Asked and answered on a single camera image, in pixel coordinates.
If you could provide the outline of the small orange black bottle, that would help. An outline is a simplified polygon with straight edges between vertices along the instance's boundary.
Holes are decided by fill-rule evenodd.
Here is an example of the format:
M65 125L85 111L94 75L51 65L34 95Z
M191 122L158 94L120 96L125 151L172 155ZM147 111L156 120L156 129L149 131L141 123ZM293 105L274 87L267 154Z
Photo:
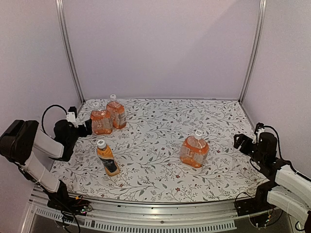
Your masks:
M115 161L112 150L103 139L97 141L97 155L103 163L107 175L115 176L120 173L120 168Z

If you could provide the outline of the white bottle cap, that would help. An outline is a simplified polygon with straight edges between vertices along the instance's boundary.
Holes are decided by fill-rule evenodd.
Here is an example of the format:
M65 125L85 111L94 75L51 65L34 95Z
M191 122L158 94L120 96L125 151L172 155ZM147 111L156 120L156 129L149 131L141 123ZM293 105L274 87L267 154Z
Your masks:
M194 137L195 137L197 140L202 139L202 137L203 137L203 132L200 131L200 130L196 130L195 133L194 133Z

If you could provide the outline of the large orange juice bottle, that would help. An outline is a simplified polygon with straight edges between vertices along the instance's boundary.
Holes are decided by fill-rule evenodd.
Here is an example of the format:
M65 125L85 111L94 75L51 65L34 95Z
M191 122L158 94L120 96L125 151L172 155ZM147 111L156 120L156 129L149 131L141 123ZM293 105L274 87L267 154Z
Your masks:
M182 163L193 168L200 168L207 158L208 151L209 145L203 137L197 140L194 135L190 135L183 142L179 157Z

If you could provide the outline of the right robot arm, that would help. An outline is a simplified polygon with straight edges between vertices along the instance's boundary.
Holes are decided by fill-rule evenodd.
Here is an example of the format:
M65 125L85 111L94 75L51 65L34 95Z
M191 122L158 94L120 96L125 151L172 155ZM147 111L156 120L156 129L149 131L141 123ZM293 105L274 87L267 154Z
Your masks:
M234 148L250 157L268 179L259 185L253 198L237 201L238 214L252 214L278 207L294 217L304 232L311 231L311 180L291 168L289 161L276 156L277 138L269 132L256 133L252 139L234 135Z

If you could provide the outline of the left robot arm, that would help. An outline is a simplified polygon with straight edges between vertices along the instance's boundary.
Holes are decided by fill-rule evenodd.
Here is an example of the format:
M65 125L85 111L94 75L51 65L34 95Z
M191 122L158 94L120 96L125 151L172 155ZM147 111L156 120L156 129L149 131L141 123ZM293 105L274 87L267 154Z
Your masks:
M0 137L0 154L15 164L27 180L43 189L49 197L48 207L84 215L92 209L90 202L82 196L69 196L65 183L46 169L33 149L54 160L68 162L77 140L90 135L91 128L60 120L54 126L54 133L54 138L49 137L39 129L36 120L15 120Z

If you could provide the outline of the orange bottle back left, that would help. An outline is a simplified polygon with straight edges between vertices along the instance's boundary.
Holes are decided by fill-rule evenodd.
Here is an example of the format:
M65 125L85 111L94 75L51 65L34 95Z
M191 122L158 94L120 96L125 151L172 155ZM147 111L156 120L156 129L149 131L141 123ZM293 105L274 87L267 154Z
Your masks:
M90 114L92 120L92 131L95 134L111 134L113 123L111 113L103 109L99 102L93 103L93 109Z

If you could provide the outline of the orange bottle back right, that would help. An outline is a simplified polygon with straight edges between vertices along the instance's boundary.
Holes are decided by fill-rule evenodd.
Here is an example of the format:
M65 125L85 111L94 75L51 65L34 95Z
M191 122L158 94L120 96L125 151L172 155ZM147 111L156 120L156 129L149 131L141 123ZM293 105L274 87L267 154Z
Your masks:
M125 108L117 101L115 94L110 95L106 109L111 113L114 128L122 129L126 126Z

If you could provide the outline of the floral patterned table mat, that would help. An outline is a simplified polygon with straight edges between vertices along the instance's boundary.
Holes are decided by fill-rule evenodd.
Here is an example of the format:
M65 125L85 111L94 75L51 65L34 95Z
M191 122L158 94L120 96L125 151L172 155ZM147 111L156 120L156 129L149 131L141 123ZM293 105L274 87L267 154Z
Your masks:
M69 192L139 202L201 202L254 195L266 181L233 147L233 136L252 135L240 104L217 100L122 100L126 127L80 138L68 162L51 168ZM201 168L181 162L180 147L196 130L209 145ZM120 173L107 175L97 141L111 148Z

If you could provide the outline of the front aluminium rail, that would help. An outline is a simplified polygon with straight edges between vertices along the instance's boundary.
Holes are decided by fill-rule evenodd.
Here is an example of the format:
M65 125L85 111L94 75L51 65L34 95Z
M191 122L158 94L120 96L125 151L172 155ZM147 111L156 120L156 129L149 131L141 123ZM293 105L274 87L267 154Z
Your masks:
M47 206L48 198L34 188L21 233L294 233L295 220L276 209L268 214L238 216L233 200L199 203L148 203L88 198L92 210L73 221Z

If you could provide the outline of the left aluminium frame post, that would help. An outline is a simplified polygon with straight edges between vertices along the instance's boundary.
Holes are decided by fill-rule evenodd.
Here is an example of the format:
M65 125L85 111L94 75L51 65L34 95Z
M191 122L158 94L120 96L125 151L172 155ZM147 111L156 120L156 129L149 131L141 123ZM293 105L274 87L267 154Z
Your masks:
M72 49L71 49L70 41L69 41L69 33L67 29L67 24L66 24L64 1L56 0L55 4L56 4L56 11L57 11L58 21L59 21L59 26L60 26L60 32L61 32L61 36L63 40L64 50L65 50L66 58L68 61L69 70L71 73L73 84L74 84L79 102L84 103L85 97L83 95L82 87L79 81L79 77L78 77L78 73L76 70L76 66L75 66L75 62L74 62L74 58L72 54Z

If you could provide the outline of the aluminium frame post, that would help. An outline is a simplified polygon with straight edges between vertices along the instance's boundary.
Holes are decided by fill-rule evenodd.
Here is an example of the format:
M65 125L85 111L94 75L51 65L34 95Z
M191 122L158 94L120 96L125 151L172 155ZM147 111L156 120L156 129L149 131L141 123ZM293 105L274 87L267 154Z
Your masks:
M60 32L61 32L61 36L63 40L64 50L65 50L66 58L68 61L69 70L71 73L73 84L74 84L79 102L84 103L85 97L83 95L82 87L79 81L79 77L78 77L78 73L76 70L76 66L75 66L75 62L74 62L74 58L72 54L72 49L71 49L70 41L69 41L69 33L67 29L67 24L66 24L64 1L56 0L55 4L56 4L56 11L57 11L58 21L59 21L59 26L60 26Z
M239 103L240 104L242 104L245 100L247 90L248 90L248 87L249 87L249 84L251 81L252 73L253 73L253 70L255 67L256 58L257 58L259 45L260 45L260 39L261 39L263 26L264 26L266 7L267 7L267 0L260 0L253 45L252 45L252 49L251 49L251 53L250 53L248 66L246 69L245 78L244 78L243 85L242 85L242 90L241 90L240 95L239 95Z

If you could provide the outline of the right aluminium frame post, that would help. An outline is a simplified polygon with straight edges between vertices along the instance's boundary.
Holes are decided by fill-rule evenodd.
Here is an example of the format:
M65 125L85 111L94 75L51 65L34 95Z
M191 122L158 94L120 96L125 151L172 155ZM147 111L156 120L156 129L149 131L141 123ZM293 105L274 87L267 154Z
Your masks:
M242 90L241 90L240 95L239 95L239 103L240 104L242 104L245 100L247 90L248 90L248 87L249 87L249 84L251 81L252 73L253 73L253 70L255 67L256 58L257 58L259 45L260 45L260 39L261 39L263 26L264 26L266 7L267 7L267 0L260 0L253 45L252 45L252 49L251 49L251 53L250 53L248 66L246 69L245 78L244 78L243 85L242 85Z

